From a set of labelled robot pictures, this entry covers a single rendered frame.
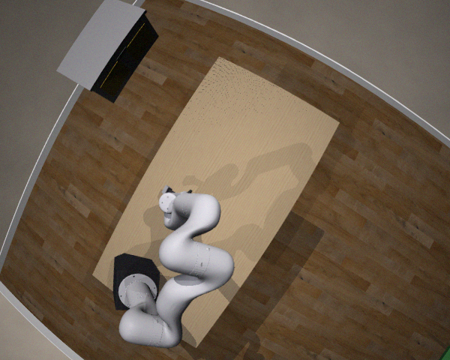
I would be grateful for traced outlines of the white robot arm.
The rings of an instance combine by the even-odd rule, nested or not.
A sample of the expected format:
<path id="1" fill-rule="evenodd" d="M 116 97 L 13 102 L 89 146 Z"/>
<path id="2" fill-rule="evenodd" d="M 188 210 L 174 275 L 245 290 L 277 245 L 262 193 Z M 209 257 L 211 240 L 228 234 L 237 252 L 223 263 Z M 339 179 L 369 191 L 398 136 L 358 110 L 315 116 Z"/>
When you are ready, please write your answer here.
<path id="1" fill-rule="evenodd" d="M 214 196 L 176 193 L 167 185 L 162 193 L 159 206 L 164 225 L 174 232 L 162 241 L 159 259 L 166 269 L 180 275 L 164 284 L 157 301 L 157 287 L 150 277 L 127 276 L 118 295 L 130 309 L 121 318 L 119 333 L 131 344 L 172 348 L 182 340 L 182 314 L 188 305 L 222 287 L 232 277 L 235 265 L 227 251 L 193 240 L 219 223 L 221 206 Z"/>

